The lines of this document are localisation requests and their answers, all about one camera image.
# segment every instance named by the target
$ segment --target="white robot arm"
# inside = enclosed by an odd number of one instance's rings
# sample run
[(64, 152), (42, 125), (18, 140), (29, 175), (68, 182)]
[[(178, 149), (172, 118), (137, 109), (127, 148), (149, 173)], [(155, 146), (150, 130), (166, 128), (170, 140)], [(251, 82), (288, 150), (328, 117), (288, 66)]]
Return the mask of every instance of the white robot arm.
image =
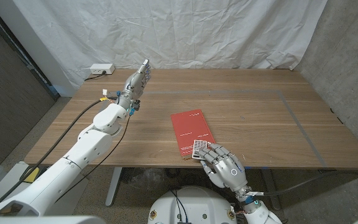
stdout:
[(262, 201), (254, 200), (248, 193), (251, 188), (247, 186), (247, 178), (244, 166), (240, 160), (223, 146), (208, 143), (212, 149), (201, 149), (199, 154), (210, 162), (215, 172), (201, 161), (203, 168), (211, 181), (220, 188), (229, 187), (236, 193), (236, 199), (241, 204), (249, 224), (277, 224), (280, 219), (267, 209)]
[(62, 158), (25, 190), (0, 203), (0, 215), (44, 215), (77, 175), (109, 150), (113, 137), (122, 129), (119, 122), (139, 109), (138, 99), (149, 79), (150, 65), (146, 59), (138, 71), (127, 79), (116, 102), (94, 117), (93, 124), (80, 133), (76, 144)]

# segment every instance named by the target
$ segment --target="cable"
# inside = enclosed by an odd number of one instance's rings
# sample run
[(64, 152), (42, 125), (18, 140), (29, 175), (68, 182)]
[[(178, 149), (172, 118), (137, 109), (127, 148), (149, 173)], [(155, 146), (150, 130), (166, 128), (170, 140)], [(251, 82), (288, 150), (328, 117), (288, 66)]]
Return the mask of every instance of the cable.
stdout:
[(301, 187), (309, 182), (312, 182), (312, 181), (315, 181), (315, 180), (319, 180), (319, 179), (322, 179), (324, 177), (329, 177), (329, 176), (332, 176), (332, 175), (338, 175), (338, 174), (354, 174), (354, 175), (358, 175), (358, 171), (352, 171), (352, 170), (336, 170), (336, 171), (332, 171), (332, 172), (327, 172), (327, 173), (324, 173), (324, 174), (321, 174), (321, 175), (318, 175), (316, 177), (313, 177), (307, 181), (304, 181), (300, 184), (297, 184), (293, 187), (290, 187), (288, 189), (285, 189), (285, 190), (278, 190), (278, 191), (275, 191), (275, 192), (264, 192), (263, 195), (261, 196), (274, 196), (274, 195), (281, 195), (281, 194), (285, 194), (285, 193), (288, 193), (298, 187)]
[(178, 197), (176, 197), (176, 195), (174, 194), (174, 196), (175, 196), (175, 198), (177, 199), (177, 205), (178, 205), (178, 209), (179, 209), (179, 216), (180, 216), (180, 221), (182, 222), (182, 220), (181, 220), (181, 212), (180, 212), (180, 207), (179, 207), (179, 199), (178, 199)]
[(103, 76), (103, 75), (105, 75), (105, 74), (106, 74), (106, 71), (103, 70), (102, 74), (98, 75), (97, 77), (87, 78), (87, 79), (85, 79), (84, 81), (91, 80), (91, 79), (94, 79), (94, 78), (99, 78), (99, 77), (101, 77), (101, 76)]
[[(116, 100), (117, 97), (109, 97), (110, 99)], [(44, 156), (42, 156), (42, 158), (25, 174), (22, 176), (22, 178), (19, 179), (19, 181), (13, 186), (11, 187), (1, 198), (0, 198), (0, 203), (7, 197), (9, 196), (21, 183), (23, 183), (23, 181), (30, 176), (31, 173), (33, 173), (33, 171), (41, 164), (41, 162), (43, 162), (46, 157), (49, 156), (49, 154), (56, 148), (57, 144), (59, 144), (59, 142), (63, 139), (63, 137), (67, 134), (67, 132), (74, 126), (74, 124), (78, 121), (78, 119), (86, 112), (88, 111), (91, 107), (93, 107), (94, 105), (97, 105), (98, 103), (102, 102), (102, 99), (99, 99), (98, 101), (95, 101), (94, 103), (92, 103), (91, 105), (89, 105), (87, 108), (85, 108), (75, 119), (73, 122), (71, 122), (71, 124), (69, 125), (69, 127), (66, 128), (66, 131), (63, 132), (63, 134), (57, 139), (57, 141), (55, 142), (55, 144), (53, 144), (53, 146), (44, 154)]]
[(179, 200), (178, 195), (175, 194), (175, 193), (173, 193), (173, 194), (174, 194), (174, 196), (177, 198), (177, 201), (179, 201), (181, 207), (183, 208), (183, 211), (185, 212), (185, 216), (186, 216), (186, 222), (188, 223), (188, 222), (189, 222), (189, 219), (187, 219), (187, 213), (186, 213), (185, 207), (183, 206), (183, 204), (182, 204), (181, 201)]
[(125, 125), (125, 130), (124, 130), (124, 133), (122, 134), (120, 140), (117, 142), (116, 146), (111, 150), (111, 152), (98, 164), (96, 165), (96, 167), (94, 167), (89, 173), (87, 173), (83, 178), (81, 178), (81, 180), (79, 180), (75, 185), (73, 185), (72, 187), (70, 187), (64, 194), (62, 194), (62, 196), (60, 196), (56, 202), (58, 202), (64, 195), (67, 194), (67, 192), (69, 192), (71, 189), (73, 189), (75, 186), (77, 186), (83, 179), (85, 179), (88, 175), (90, 175), (96, 168), (98, 168), (98, 166), (100, 164), (102, 164), (102, 162), (104, 162), (110, 155), (111, 153), (117, 148), (117, 146), (119, 145), (119, 143), (121, 142), (121, 140), (124, 138), (125, 136), (125, 133), (127, 132), (127, 127), (128, 127), (128, 124), (129, 124), (129, 119), (131, 118), (131, 116), (128, 117), (128, 121), (127, 121), (127, 124)]

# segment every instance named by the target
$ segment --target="power strip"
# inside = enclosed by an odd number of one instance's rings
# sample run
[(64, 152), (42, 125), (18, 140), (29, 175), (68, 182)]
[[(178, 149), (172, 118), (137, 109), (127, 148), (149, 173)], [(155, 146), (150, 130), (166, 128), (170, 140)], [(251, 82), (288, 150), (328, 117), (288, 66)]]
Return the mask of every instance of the power strip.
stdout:
[(90, 68), (93, 75), (100, 75), (103, 71), (106, 71), (107, 75), (111, 75), (116, 68), (110, 64), (93, 64)]

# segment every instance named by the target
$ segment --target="table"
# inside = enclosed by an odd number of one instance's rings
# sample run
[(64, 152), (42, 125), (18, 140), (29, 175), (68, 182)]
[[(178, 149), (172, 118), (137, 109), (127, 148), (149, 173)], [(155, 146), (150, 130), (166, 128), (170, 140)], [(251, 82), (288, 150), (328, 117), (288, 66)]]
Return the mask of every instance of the table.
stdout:
[[(24, 161), (35, 164), (73, 119), (102, 97), (103, 88), (114, 95), (133, 72), (116, 70), (85, 82)], [(170, 119), (173, 113), (201, 109), (216, 142), (248, 168), (358, 169), (357, 139), (298, 72), (152, 70), (140, 100), (121, 145), (102, 165), (201, 167), (181, 158)], [(84, 114), (42, 164), (61, 158), (107, 105), (104, 101)]]

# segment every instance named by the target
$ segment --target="white curtain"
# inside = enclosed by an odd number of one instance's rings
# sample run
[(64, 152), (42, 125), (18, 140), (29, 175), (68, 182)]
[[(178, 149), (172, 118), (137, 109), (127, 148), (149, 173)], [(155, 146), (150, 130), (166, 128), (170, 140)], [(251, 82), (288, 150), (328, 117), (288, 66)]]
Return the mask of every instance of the white curtain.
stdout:
[(327, 0), (14, 0), (75, 88), (93, 63), (290, 68)]

